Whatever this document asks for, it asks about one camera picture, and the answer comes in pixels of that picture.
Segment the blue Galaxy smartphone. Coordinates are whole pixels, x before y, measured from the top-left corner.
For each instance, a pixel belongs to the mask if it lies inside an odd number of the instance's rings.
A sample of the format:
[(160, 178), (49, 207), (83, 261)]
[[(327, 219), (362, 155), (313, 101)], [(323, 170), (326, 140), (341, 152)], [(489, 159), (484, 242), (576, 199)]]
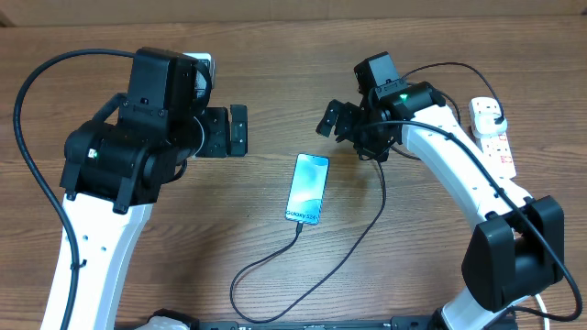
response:
[(300, 153), (297, 155), (285, 218), (316, 226), (319, 224), (327, 184), (329, 159)]

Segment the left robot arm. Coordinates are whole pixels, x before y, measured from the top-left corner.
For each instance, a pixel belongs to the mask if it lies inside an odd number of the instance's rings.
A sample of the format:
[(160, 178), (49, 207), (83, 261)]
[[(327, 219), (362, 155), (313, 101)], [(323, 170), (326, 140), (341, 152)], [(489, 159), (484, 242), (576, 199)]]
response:
[(129, 85), (64, 146), (64, 234), (45, 329), (110, 329), (133, 250), (164, 184), (191, 158), (242, 157), (248, 110), (209, 104), (216, 66), (207, 53), (142, 48)]

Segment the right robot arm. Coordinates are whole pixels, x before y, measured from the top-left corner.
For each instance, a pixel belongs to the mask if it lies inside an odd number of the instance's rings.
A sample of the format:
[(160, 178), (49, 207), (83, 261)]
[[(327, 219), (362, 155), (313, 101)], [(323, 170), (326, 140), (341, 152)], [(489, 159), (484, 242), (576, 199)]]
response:
[(382, 52), (357, 64), (360, 104), (333, 100), (316, 131), (385, 161), (390, 147), (414, 152), (447, 189), (472, 236), (461, 264), (465, 289), (435, 311), (430, 329), (510, 329), (520, 303), (562, 280), (564, 213), (503, 176), (460, 127), (428, 82), (409, 84)]

